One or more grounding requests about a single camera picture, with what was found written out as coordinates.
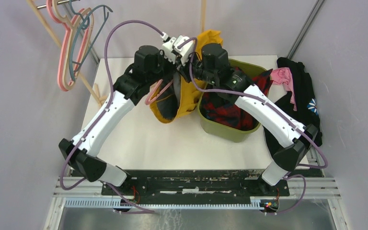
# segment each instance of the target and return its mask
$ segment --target metal floor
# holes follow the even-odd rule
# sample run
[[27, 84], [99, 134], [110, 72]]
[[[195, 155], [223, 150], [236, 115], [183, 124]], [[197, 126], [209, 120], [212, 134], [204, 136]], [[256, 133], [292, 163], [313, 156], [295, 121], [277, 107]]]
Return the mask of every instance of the metal floor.
[[[281, 200], [280, 210], [294, 200]], [[160, 209], [119, 215], [105, 208], [65, 208], [61, 230], [335, 230], [327, 200], [303, 200], [291, 212], [264, 216], [256, 210]]]

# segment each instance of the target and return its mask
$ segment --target blue hanger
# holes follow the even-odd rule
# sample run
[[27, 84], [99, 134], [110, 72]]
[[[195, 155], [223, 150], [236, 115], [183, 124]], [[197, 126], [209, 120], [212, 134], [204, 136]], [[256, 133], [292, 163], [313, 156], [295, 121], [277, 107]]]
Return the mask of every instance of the blue hanger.
[[[72, 12], [74, 15], [79, 15], [79, 16], [80, 16], [80, 18], [84, 20], [84, 16], [83, 16], [81, 13], [76, 12], [76, 11], [74, 10], [74, 8], [72, 7], [72, 2], [73, 2], [72, 0], [70, 0], [70, 1], [69, 1], [69, 6], [70, 6], [70, 9], [71, 9], [71, 12]], [[83, 26], [83, 30], [86, 30], [86, 29], [88, 28], [88, 26], [90, 25], [90, 19], [89, 19], [89, 18], [88, 18], [88, 20], [86, 21], [86, 23], [87, 23], [87, 24], [85, 24], [85, 25]]]
[[[106, 6], [106, 5], [99, 5], [99, 6], [97, 6], [97, 7], [95, 7], [94, 9], [92, 9], [85, 17], [83, 17], [83, 20], [82, 20], [82, 22], [81, 22], [81, 24], [78, 26], [78, 29], [77, 29], [77, 32], [76, 32], [76, 35], [78, 35], [80, 32], [81, 32], [81, 30], [85, 30], [84, 29], [84, 27], [86, 26], [84, 23], [86, 22], [86, 21], [88, 21], [89, 20], [89, 17], [91, 16], [91, 14], [93, 14], [93, 12], [95, 11], [95, 10], [97, 10], [97, 9], [99, 9], [100, 7], [103, 7], [103, 23], [102, 23], [102, 25], [101, 25], [101, 27], [100, 27], [100, 29], [99, 29], [99, 31], [98, 31], [98, 33], [96, 34], [96, 36], [95, 36], [95, 38], [93, 39], [93, 41], [91, 42], [91, 45], [88, 47], [88, 50], [87, 50], [87, 52], [86, 52], [86, 54], [84, 55], [84, 57], [82, 58], [82, 60], [81, 60], [81, 62], [76, 62], [76, 61], [73, 61], [72, 60], [72, 57], [73, 57], [73, 55], [74, 55], [74, 49], [75, 49], [75, 45], [76, 45], [76, 43], [77, 43], [77, 39], [78, 39], [78, 36], [75, 36], [74, 37], [74, 40], [72, 41], [72, 46], [71, 46], [71, 50], [70, 50], [70, 53], [71, 53], [71, 56], [69, 57], [69, 72], [70, 72], [70, 76], [71, 76], [71, 79], [73, 80], [73, 81], [75, 81], [75, 72], [77, 72], [77, 71], [79, 71], [80, 69], [81, 69], [81, 67], [82, 67], [82, 64], [84, 63], [84, 61], [85, 61], [85, 59], [87, 58], [87, 56], [88, 56], [88, 54], [89, 54], [89, 52], [91, 51], [91, 49], [92, 49], [92, 47], [93, 47], [93, 45], [94, 45], [94, 43], [95, 43], [95, 41], [96, 41], [96, 39], [98, 38], [98, 35], [99, 35], [99, 33], [102, 31], [102, 29], [103, 29], [103, 27], [105, 26], [105, 23], [106, 23], [106, 21], [108, 20], [108, 18], [109, 18], [109, 12], [114, 12], [111, 8], [109, 8], [108, 6]], [[77, 64], [78, 65], [78, 67], [77, 67], [77, 69], [76, 70], [73, 70], [73, 67], [72, 67], [72, 64]]]

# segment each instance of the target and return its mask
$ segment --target wooden stick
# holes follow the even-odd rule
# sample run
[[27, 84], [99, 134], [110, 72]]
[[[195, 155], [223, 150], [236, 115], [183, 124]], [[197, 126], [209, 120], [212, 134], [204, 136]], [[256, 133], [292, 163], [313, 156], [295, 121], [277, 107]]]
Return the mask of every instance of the wooden stick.
[[95, 94], [94, 90], [92, 89], [91, 85], [88, 83], [87, 79], [85, 79], [84, 75], [82, 73], [79, 73], [79, 77], [81, 78], [82, 83], [84, 83], [85, 87], [91, 93], [92, 97], [96, 100], [98, 104], [100, 104], [101, 102], [99, 101], [98, 96]]
[[96, 95], [101, 98], [101, 94], [99, 93], [99, 87], [98, 87], [98, 84], [97, 83], [94, 83], [94, 87], [95, 87], [95, 93]]
[[100, 97], [99, 100], [100, 101], [105, 101], [107, 98], [108, 98], [108, 96], [105, 95], [105, 96]]
[[206, 13], [207, 13], [207, 0], [201, 0], [201, 33], [205, 31]]
[[[62, 43], [60, 42], [60, 39], [57, 37], [56, 33], [54, 33], [53, 28], [48, 24], [42, 13], [37, 9], [36, 4], [33, 2], [33, 0], [26, 0], [29, 6], [32, 8], [34, 14], [37, 16], [39, 21], [42, 23], [44, 28], [47, 30], [50, 37], [53, 39], [54, 43], [61, 49]], [[88, 89], [90, 94], [94, 97], [96, 102], [98, 104], [101, 104], [99, 97], [95, 94], [94, 90], [92, 89], [92, 86], [88, 83], [87, 79], [84, 77], [82, 73], [79, 73], [78, 76], [81, 78], [82, 83], [84, 83], [85, 87]]]
[[47, 30], [50, 37], [54, 40], [54, 42], [57, 44], [58, 47], [61, 48], [61, 42], [60, 39], [57, 37], [57, 35], [54, 33], [53, 28], [47, 23], [46, 19], [42, 15], [42, 13], [37, 9], [36, 4], [33, 2], [33, 0], [26, 0], [29, 6], [32, 8], [34, 14], [36, 14], [39, 21], [43, 24], [44, 28]]

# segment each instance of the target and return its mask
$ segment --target metal rod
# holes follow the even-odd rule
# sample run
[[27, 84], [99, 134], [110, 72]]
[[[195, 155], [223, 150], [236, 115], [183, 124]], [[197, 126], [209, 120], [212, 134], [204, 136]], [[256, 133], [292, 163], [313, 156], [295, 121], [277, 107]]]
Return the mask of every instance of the metal rod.
[[[61, 5], [61, 4], [64, 4], [64, 3], [69, 3], [69, 1], [74, 2], [74, 1], [80, 1], [80, 0], [64, 0], [64, 1], [59, 1], [59, 2], [57, 3], [57, 5]], [[46, 8], [46, 7], [47, 7], [47, 5], [41, 5], [41, 6], [38, 6], [38, 7], [37, 7], [37, 9], [38, 9], [38, 10], [41, 10], [41, 9]]]
[[321, 7], [323, 6], [325, 0], [317, 0], [317, 2], [315, 3], [314, 7], [312, 8], [308, 18], [306, 19], [304, 25], [301, 28], [301, 31], [299, 32], [296, 40], [294, 41], [293, 46], [291, 47], [287, 58], [288, 59], [292, 59], [299, 47], [299, 45], [301, 44], [302, 40], [305, 38], [305, 35], [307, 34], [309, 28], [312, 25], [312, 22], [314, 21], [314, 19], [317, 17], [318, 12], [320, 11]]

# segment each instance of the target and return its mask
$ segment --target white wall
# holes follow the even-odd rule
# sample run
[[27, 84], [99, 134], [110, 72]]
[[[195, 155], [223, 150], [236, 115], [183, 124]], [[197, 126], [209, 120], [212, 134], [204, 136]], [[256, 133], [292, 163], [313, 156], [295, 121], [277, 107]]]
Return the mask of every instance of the white wall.
[[368, 1], [326, 1], [294, 60], [312, 76], [350, 227], [368, 229]]
[[0, 230], [42, 228], [64, 161], [58, 143], [82, 124], [89, 93], [82, 82], [60, 91], [58, 57], [26, 1], [0, 0]]
[[[207, 0], [206, 29], [221, 30], [230, 55], [287, 55], [315, 0]], [[114, 10], [95, 49], [104, 57], [111, 29], [126, 20], [147, 21], [170, 36], [197, 36], [201, 31], [201, 0], [82, 0], [78, 7], [98, 4]], [[95, 13], [102, 23], [103, 13]], [[160, 37], [144, 25], [126, 25], [114, 34], [108, 55], [133, 57], [141, 45], [159, 47]]]

